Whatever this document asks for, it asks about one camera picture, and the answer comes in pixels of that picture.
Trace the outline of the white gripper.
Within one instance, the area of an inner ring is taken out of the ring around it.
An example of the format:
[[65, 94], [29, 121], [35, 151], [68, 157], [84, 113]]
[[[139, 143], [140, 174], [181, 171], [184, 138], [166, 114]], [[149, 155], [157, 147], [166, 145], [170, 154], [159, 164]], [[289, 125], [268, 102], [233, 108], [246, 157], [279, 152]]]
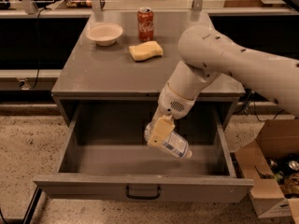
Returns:
[[185, 117], [194, 103], [195, 100], [180, 97], [170, 89], [168, 84], [165, 84], [150, 123], [148, 145], [161, 147], [164, 140], [175, 128], [174, 119]]

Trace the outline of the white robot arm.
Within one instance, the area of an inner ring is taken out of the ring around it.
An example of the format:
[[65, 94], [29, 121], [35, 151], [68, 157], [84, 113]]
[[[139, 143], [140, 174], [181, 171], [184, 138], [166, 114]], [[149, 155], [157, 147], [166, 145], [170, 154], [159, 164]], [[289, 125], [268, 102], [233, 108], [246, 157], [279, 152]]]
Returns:
[[285, 111], [299, 115], [299, 61], [247, 49], [203, 25], [188, 28], [178, 41], [182, 60], [164, 85], [150, 123], [147, 143], [163, 148], [174, 121], [185, 117], [199, 93], [223, 73]]

